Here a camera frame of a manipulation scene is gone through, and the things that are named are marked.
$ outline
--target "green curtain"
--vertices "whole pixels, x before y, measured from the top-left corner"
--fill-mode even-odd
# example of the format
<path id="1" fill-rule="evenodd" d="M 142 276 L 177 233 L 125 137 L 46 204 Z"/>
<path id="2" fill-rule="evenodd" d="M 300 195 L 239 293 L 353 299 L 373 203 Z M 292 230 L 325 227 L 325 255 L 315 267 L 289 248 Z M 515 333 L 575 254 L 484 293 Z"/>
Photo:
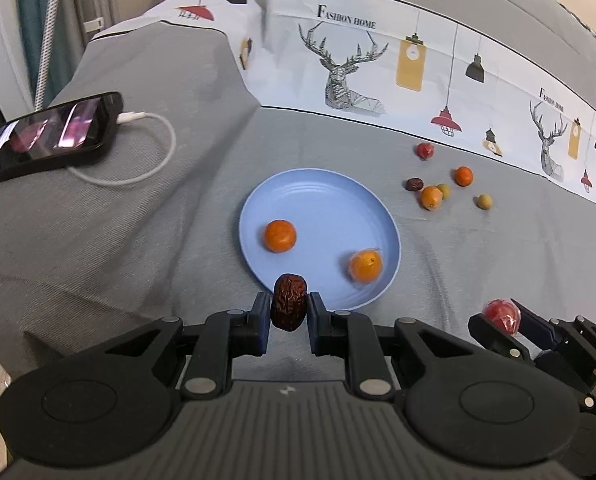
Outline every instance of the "green curtain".
<path id="1" fill-rule="evenodd" d="M 70 81 L 75 71 L 69 43 L 66 35 L 62 6 L 59 6 L 54 32 L 54 43 L 49 65 L 44 104 L 47 106 Z M 20 35 L 27 59 L 29 84 L 31 93 L 36 93 L 38 81 L 38 66 L 40 64 L 40 49 L 43 42 L 44 16 L 47 0 L 18 0 L 18 17 L 20 20 Z"/>

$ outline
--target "curtain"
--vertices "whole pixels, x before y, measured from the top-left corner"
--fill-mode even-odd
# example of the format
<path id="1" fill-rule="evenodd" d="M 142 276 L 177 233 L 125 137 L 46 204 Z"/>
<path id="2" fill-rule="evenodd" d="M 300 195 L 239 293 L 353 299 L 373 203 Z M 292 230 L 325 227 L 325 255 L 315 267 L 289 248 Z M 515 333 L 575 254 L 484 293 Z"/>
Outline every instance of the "curtain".
<path id="1" fill-rule="evenodd" d="M 35 93 L 47 0 L 18 0 L 18 18 L 29 83 Z M 84 49 L 83 33 L 73 0 L 60 0 L 44 104 L 70 81 Z"/>

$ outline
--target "black circular pad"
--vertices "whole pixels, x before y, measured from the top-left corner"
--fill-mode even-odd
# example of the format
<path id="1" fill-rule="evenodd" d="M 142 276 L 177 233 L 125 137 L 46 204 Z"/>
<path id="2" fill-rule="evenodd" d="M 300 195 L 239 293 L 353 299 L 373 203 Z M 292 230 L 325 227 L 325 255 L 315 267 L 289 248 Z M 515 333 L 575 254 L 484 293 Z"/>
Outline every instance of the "black circular pad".
<path id="1" fill-rule="evenodd" d="M 531 366 L 492 352 L 434 358 L 408 391 L 404 415 L 439 452 L 459 462 L 522 467 L 556 458 L 580 412 L 571 391 Z"/>
<path id="2" fill-rule="evenodd" d="M 61 422 L 91 422 L 107 415 L 118 396 L 111 386 L 97 381 L 67 381 L 43 397 L 47 415 Z"/>
<path id="3" fill-rule="evenodd" d="M 0 432 L 16 457 L 56 467 L 103 465 L 154 442 L 169 391 L 139 360 L 99 354 L 16 380 L 0 398 Z"/>
<path id="4" fill-rule="evenodd" d="M 596 414 L 581 413 L 574 439 L 559 462 L 581 478 L 596 474 Z"/>
<path id="5" fill-rule="evenodd" d="M 467 386 L 460 394 L 460 406 L 482 422 L 512 424 L 529 416 L 534 398 L 515 384 L 487 381 Z"/>

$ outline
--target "white charging cable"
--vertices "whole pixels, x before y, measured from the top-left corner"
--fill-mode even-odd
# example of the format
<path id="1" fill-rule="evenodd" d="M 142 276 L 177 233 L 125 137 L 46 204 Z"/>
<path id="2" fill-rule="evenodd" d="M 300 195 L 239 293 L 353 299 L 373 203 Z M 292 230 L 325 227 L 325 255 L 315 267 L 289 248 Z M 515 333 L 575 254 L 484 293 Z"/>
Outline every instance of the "white charging cable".
<path id="1" fill-rule="evenodd" d="M 157 121 L 160 121 L 162 124 L 166 126 L 167 131 L 171 136 L 171 145 L 169 147 L 169 151 L 167 152 L 167 155 L 165 155 L 165 158 L 162 159 L 162 162 L 158 166 L 156 166 L 152 170 L 149 170 L 147 173 L 143 173 L 142 175 L 134 176 L 133 178 L 128 178 L 126 180 L 101 180 L 99 178 L 94 178 L 92 176 L 89 176 L 88 174 L 82 173 L 81 171 L 76 170 L 76 168 L 72 168 L 71 166 L 67 168 L 69 172 L 77 176 L 79 179 L 84 180 L 85 182 L 89 182 L 90 184 L 95 184 L 96 186 L 102 187 L 130 186 L 131 184 L 137 184 L 138 182 L 142 182 L 150 176 L 153 176 L 156 173 L 158 173 L 162 168 L 164 168 L 167 165 L 167 163 L 171 160 L 171 157 L 174 155 L 174 152 L 176 151 L 176 131 L 174 130 L 174 127 L 171 125 L 169 120 L 163 117 L 162 115 L 152 114 L 149 112 L 126 112 L 124 114 L 118 115 L 116 124 L 126 124 L 132 121 L 137 121 L 145 118 L 152 118 L 156 119 Z"/>

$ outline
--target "wrapped tomato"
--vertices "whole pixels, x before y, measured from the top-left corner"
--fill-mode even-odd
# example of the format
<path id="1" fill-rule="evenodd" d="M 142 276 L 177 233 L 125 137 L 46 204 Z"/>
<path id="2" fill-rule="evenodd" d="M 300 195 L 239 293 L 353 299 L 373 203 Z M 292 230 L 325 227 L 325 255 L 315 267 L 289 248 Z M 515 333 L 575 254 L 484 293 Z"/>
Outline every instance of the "wrapped tomato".
<path id="1" fill-rule="evenodd" d="M 482 315 L 499 330 L 516 335 L 520 328 L 520 309 L 511 300 L 493 300 L 482 309 Z"/>

